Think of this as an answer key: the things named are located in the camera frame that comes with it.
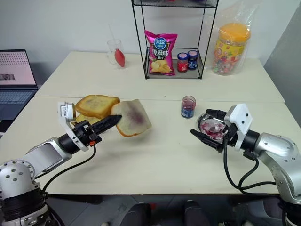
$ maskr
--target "potato chip bag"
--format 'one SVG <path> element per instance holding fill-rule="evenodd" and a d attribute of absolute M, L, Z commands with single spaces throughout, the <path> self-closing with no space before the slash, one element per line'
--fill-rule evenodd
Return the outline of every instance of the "potato chip bag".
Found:
<path fill-rule="evenodd" d="M 175 76 L 171 50 L 174 47 L 177 34 L 153 34 L 144 31 L 150 43 L 150 73 Z"/>

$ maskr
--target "blue jar lid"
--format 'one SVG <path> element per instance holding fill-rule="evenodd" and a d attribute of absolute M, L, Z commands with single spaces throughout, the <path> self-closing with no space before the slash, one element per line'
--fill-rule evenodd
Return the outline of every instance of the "blue jar lid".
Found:
<path fill-rule="evenodd" d="M 198 57 L 198 52 L 195 51 L 195 50 L 189 50 L 187 54 L 188 54 L 189 58 L 195 58 L 196 59 Z"/>
<path fill-rule="evenodd" d="M 179 53 L 178 54 L 178 59 L 179 60 L 187 60 L 188 59 L 187 53 Z"/>

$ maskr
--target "white table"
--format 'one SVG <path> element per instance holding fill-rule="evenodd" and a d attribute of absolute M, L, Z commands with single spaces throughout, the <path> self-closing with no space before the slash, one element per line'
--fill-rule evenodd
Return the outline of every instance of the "white table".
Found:
<path fill-rule="evenodd" d="M 36 93 L 36 97 L 84 97 L 102 94 L 128 99 L 279 102 L 284 99 L 257 59 L 243 71 L 220 76 L 204 71 L 202 80 L 145 80 L 141 57 L 127 54 L 126 69 L 114 69 L 105 53 L 71 52 Z"/>
<path fill-rule="evenodd" d="M 35 97 L 0 140 L 1 162 L 21 158 L 30 148 L 64 134 L 57 119 L 58 101 L 76 103 L 78 98 Z M 180 115 L 180 101 L 141 100 L 153 128 L 140 136 L 122 137 L 116 128 L 105 132 L 97 154 L 88 163 L 62 174 L 48 187 L 53 194 L 239 194 L 227 181 L 222 155 L 190 134 L 197 117 L 207 108 L 227 111 L 236 102 L 197 102 L 195 116 Z M 301 130 L 283 103 L 247 103 L 252 130 L 290 137 L 301 147 Z M 87 159 L 79 151 L 73 158 L 37 181 L 44 184 L 59 171 Z M 233 180 L 253 167 L 242 152 L 229 148 Z M 246 184 L 273 180 L 267 167 L 258 170 Z M 251 191 L 277 192 L 275 186 Z"/>

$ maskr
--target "yellow lid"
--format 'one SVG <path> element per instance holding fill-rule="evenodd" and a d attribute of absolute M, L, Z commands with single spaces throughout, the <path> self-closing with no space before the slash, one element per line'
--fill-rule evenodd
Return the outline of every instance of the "yellow lid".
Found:
<path fill-rule="evenodd" d="M 233 42 L 246 42 L 251 36 L 247 26 L 241 23 L 230 23 L 220 28 L 220 38 Z"/>

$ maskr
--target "laptop keyboard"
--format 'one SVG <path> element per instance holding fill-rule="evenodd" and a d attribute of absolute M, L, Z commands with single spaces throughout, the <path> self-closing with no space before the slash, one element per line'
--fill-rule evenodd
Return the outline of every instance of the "laptop keyboard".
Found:
<path fill-rule="evenodd" d="M 30 97 L 32 92 L 18 91 L 18 92 L 0 92 L 0 104 L 24 104 Z"/>

